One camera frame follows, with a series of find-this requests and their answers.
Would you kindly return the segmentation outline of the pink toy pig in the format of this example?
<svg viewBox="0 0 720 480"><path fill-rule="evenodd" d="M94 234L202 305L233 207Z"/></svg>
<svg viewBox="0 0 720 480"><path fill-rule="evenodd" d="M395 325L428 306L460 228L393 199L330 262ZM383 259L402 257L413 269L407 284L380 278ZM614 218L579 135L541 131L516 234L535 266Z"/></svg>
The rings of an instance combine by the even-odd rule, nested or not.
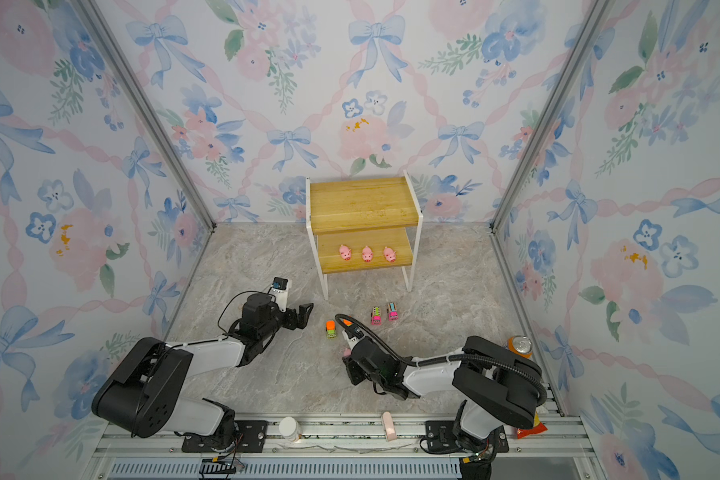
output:
<svg viewBox="0 0 720 480"><path fill-rule="evenodd" d="M374 258L373 250L369 246L365 246L361 251L361 257L365 263L370 263Z"/></svg>
<svg viewBox="0 0 720 480"><path fill-rule="evenodd" d="M383 255L384 255L385 260L389 263L394 263L397 260L396 251L394 249L392 249L391 247L386 246L383 249Z"/></svg>
<svg viewBox="0 0 720 480"><path fill-rule="evenodd" d="M352 258L352 250L347 245L342 244L339 247L339 255L344 261L349 261Z"/></svg>

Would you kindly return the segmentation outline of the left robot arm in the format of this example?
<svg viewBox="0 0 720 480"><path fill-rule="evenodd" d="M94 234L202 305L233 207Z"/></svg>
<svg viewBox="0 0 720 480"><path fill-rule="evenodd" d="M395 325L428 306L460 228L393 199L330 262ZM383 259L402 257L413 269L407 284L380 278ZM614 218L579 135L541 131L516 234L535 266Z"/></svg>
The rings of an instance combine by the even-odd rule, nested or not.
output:
<svg viewBox="0 0 720 480"><path fill-rule="evenodd" d="M92 413L133 437L163 431L215 452L229 452L243 438L232 408L207 398L184 398L185 381L215 370L250 364L282 329L303 330L312 303L287 306L287 292L250 291L241 317L219 337L169 344L139 340L94 396Z"/></svg>

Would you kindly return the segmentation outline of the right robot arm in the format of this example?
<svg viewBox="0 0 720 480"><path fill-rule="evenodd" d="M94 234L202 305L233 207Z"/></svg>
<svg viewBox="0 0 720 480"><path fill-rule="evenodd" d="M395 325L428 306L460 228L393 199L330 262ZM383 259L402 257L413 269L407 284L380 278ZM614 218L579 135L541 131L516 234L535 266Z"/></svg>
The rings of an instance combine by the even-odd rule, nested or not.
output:
<svg viewBox="0 0 720 480"><path fill-rule="evenodd" d="M454 446L479 452L505 426L531 429L547 401L540 367L530 359L479 336L449 354L403 357L362 332L343 333L350 353L343 358L350 381L369 381L374 391L398 400L455 391L463 396L453 424Z"/></svg>

